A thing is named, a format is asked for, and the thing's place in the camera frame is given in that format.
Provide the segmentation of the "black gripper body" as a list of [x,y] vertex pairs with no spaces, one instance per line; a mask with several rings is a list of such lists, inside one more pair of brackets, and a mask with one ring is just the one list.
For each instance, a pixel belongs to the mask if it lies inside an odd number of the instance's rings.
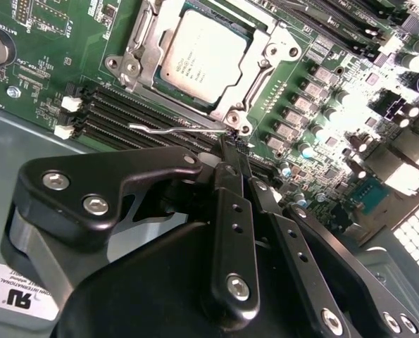
[[261,304],[243,329],[222,329],[204,311],[213,229],[181,225],[83,281],[55,337],[312,337],[296,287],[267,244],[256,245]]

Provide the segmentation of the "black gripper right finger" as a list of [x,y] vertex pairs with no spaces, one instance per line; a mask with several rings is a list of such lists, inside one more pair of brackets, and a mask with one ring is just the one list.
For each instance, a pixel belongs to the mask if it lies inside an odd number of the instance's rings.
[[254,234],[270,247],[277,288],[290,287],[301,337],[419,337],[419,319],[310,212],[280,208],[239,155]]

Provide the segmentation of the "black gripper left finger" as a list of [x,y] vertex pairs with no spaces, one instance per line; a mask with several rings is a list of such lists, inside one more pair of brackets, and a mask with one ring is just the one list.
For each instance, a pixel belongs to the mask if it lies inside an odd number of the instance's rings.
[[224,316],[253,318],[259,309],[252,205],[244,196],[248,158],[223,136],[195,155],[166,146],[38,158],[24,164],[13,193],[13,244],[59,307],[108,265],[109,239],[134,221],[176,213],[213,230],[207,304]]

